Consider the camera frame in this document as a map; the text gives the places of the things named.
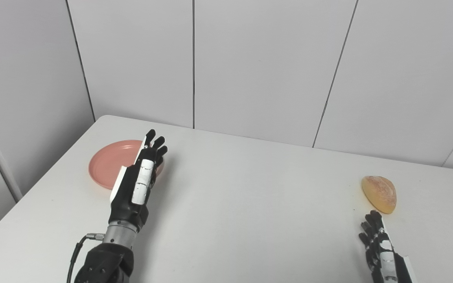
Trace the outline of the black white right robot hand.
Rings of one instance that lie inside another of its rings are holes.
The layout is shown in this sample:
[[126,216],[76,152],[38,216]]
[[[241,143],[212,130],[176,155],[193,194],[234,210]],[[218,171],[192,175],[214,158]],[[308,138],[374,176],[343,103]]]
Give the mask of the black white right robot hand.
[[374,283],[415,283],[413,269],[407,257],[394,249],[381,214],[372,210],[360,224],[358,234],[365,247],[367,266]]

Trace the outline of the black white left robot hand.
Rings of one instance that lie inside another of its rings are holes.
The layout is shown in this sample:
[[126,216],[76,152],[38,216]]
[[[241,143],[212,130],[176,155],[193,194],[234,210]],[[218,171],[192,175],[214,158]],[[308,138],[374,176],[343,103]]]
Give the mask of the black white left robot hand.
[[138,233],[146,224],[146,206],[153,185],[164,163],[168,148],[165,138],[156,138],[156,131],[148,131],[132,165],[121,166],[113,186],[109,224],[127,224]]

